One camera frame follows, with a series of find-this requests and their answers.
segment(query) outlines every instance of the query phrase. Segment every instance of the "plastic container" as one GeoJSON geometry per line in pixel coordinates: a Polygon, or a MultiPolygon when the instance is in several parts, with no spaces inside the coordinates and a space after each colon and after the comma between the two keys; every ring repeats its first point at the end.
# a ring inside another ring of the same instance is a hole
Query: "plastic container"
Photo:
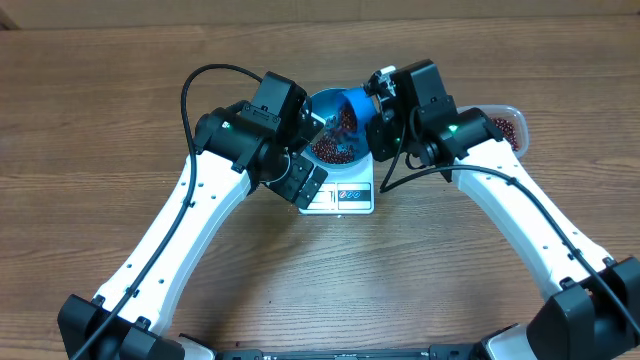
{"type": "Polygon", "coordinates": [[[472,105],[462,106],[458,108],[458,113],[465,110],[477,107],[482,110],[489,117],[499,117],[510,121],[516,130],[516,140],[520,148],[514,151],[517,158],[521,158],[529,149],[529,128],[527,127],[527,120],[520,110],[514,108],[511,105],[472,105]]]}

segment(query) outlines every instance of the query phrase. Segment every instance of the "wood grain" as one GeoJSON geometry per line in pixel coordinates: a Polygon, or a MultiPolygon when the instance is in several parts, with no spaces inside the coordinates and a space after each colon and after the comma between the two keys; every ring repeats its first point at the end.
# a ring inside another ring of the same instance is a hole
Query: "wood grain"
{"type": "Polygon", "coordinates": [[[0,0],[21,29],[631,15],[640,0],[0,0]]]}
{"type": "MultiPolygon", "coordinates": [[[[637,16],[2,32],[0,358],[64,358],[57,312],[93,295],[163,205],[187,153],[180,88],[209,62],[313,93],[431,57],[459,105],[520,108],[531,175],[616,258],[638,255],[639,39],[637,16]]],[[[254,90],[203,75],[189,111],[254,90]]],[[[376,201],[373,216],[302,217],[257,191],[198,265],[173,333],[218,349],[420,347],[475,341],[542,305],[504,238],[442,178],[376,201]]]]}

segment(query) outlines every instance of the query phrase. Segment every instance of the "black cable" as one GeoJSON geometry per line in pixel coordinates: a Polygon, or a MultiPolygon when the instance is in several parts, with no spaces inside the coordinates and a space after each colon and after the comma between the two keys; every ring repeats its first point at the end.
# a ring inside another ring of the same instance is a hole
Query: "black cable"
{"type": "Polygon", "coordinates": [[[434,174],[434,173],[441,173],[441,172],[444,172],[444,171],[457,171],[457,170],[476,171],[476,172],[479,172],[479,173],[484,173],[484,174],[489,174],[489,175],[493,175],[493,176],[499,177],[499,178],[501,178],[503,180],[506,180],[507,181],[507,185],[515,186],[527,198],[529,198],[529,200],[531,200],[531,202],[536,206],[536,208],[538,208],[540,213],[542,213],[544,218],[549,222],[549,224],[551,225],[553,230],[555,230],[555,232],[558,234],[558,236],[562,240],[562,243],[567,246],[567,248],[569,249],[571,254],[575,257],[575,259],[578,260],[580,265],[582,265],[582,267],[584,267],[585,270],[587,270],[587,272],[591,275],[591,277],[598,283],[598,286],[600,287],[600,289],[604,293],[606,293],[606,295],[611,299],[611,301],[613,301],[614,305],[618,308],[618,311],[620,312],[620,314],[629,322],[629,325],[631,325],[631,327],[633,328],[633,330],[636,333],[636,335],[640,336],[640,326],[638,326],[638,323],[635,321],[633,316],[631,316],[631,313],[629,313],[629,310],[626,308],[626,306],[622,303],[622,301],[618,298],[618,296],[616,296],[616,294],[613,292],[613,290],[611,290],[609,285],[607,285],[607,283],[602,279],[600,274],[598,274],[598,272],[593,267],[591,267],[589,262],[587,262],[587,260],[582,256],[582,252],[578,248],[576,248],[575,245],[573,245],[571,240],[569,240],[567,235],[565,235],[565,233],[560,228],[560,225],[558,225],[558,223],[551,216],[549,211],[544,207],[544,205],[542,205],[540,200],[538,200],[538,198],[531,192],[531,190],[529,190],[526,186],[522,185],[522,183],[520,183],[517,178],[511,177],[511,176],[509,176],[509,175],[507,175],[505,173],[502,173],[500,171],[497,171],[497,170],[494,170],[494,169],[485,168],[485,167],[482,167],[482,166],[450,165],[450,166],[442,166],[442,167],[438,167],[438,168],[431,168],[431,169],[427,169],[427,170],[422,170],[422,171],[419,171],[417,173],[411,174],[411,175],[406,176],[406,177],[394,182],[393,184],[389,185],[388,187],[385,188],[384,191],[382,191],[382,189],[381,189],[380,192],[390,191],[390,190],[392,190],[392,189],[394,189],[394,188],[396,188],[396,187],[398,187],[398,186],[400,186],[402,184],[405,184],[405,183],[407,183],[407,182],[409,182],[411,180],[417,179],[417,178],[422,177],[422,176],[426,176],[426,175],[430,175],[430,174],[434,174]]]}
{"type": "MultiPolygon", "coordinates": [[[[413,121],[413,117],[415,116],[416,111],[418,110],[418,107],[414,107],[413,109],[411,109],[411,112],[409,113],[409,121],[412,122],[413,121]]],[[[387,183],[389,182],[389,179],[391,179],[391,174],[393,174],[393,171],[396,169],[396,164],[398,163],[398,159],[400,158],[400,154],[402,154],[402,146],[404,145],[404,139],[407,135],[407,125],[405,124],[402,127],[402,135],[400,136],[400,144],[398,144],[398,151],[396,152],[396,156],[393,157],[393,161],[391,162],[391,166],[389,167],[389,171],[387,171],[387,175],[384,176],[384,179],[382,180],[382,184],[380,184],[380,193],[386,193],[387,191],[391,190],[389,188],[387,188],[387,183]]]]}
{"type": "Polygon", "coordinates": [[[187,138],[187,146],[189,147],[189,159],[191,163],[191,174],[189,178],[189,188],[187,190],[187,195],[185,196],[182,202],[182,206],[180,207],[178,216],[176,216],[176,219],[173,221],[173,224],[171,224],[169,231],[167,231],[167,234],[164,236],[164,239],[162,239],[162,242],[160,242],[160,245],[158,245],[158,248],[156,249],[156,251],[153,253],[153,255],[151,255],[151,258],[149,258],[149,261],[147,261],[147,263],[144,265],[144,267],[142,268],[142,270],[140,271],[136,279],[133,281],[131,286],[129,286],[129,288],[125,291],[124,296],[122,296],[118,304],[116,304],[113,310],[111,310],[111,314],[109,314],[109,316],[102,323],[102,325],[100,325],[100,327],[98,327],[98,329],[96,329],[96,331],[94,331],[93,334],[91,334],[89,339],[87,339],[87,341],[85,341],[85,343],[82,344],[82,347],[80,347],[80,349],[76,351],[76,353],[71,357],[71,360],[77,360],[85,352],[87,352],[91,347],[91,345],[93,345],[93,343],[100,337],[100,335],[102,335],[102,333],[109,327],[109,325],[111,325],[111,323],[116,319],[116,317],[118,317],[118,313],[120,312],[120,310],[124,308],[127,301],[129,301],[131,296],[133,296],[133,294],[136,292],[136,290],[138,289],[138,286],[140,286],[140,284],[144,280],[149,270],[151,270],[151,267],[153,267],[153,264],[155,264],[156,260],[158,260],[158,258],[160,257],[160,254],[162,254],[162,251],[164,251],[164,249],[169,244],[171,237],[173,236],[173,234],[175,234],[176,230],[178,229],[178,226],[180,225],[182,218],[184,218],[184,214],[187,212],[187,209],[189,209],[189,206],[191,204],[191,198],[193,197],[193,191],[196,187],[197,172],[196,172],[196,150],[193,144],[193,137],[191,135],[191,127],[189,126],[189,116],[187,115],[187,92],[189,91],[189,86],[191,85],[191,82],[193,81],[193,79],[196,78],[196,76],[202,74],[207,70],[213,70],[213,69],[228,69],[228,70],[238,71],[254,78],[258,82],[262,82],[262,78],[252,73],[251,71],[235,65],[228,65],[228,64],[210,64],[210,65],[202,66],[196,69],[194,72],[192,72],[191,75],[189,75],[187,80],[184,82],[184,85],[182,86],[182,93],[180,95],[180,113],[182,115],[182,125],[184,127],[184,134],[187,138]]]}

